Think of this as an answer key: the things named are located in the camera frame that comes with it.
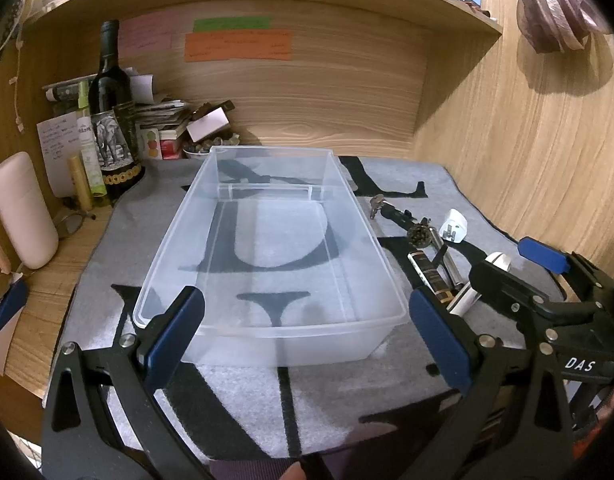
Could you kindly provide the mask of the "person's right hand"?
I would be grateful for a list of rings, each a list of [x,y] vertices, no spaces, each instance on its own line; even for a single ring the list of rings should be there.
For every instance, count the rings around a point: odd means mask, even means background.
[[[291,464],[286,471],[282,473],[280,480],[306,480],[307,475],[301,467],[301,463],[295,462]]]

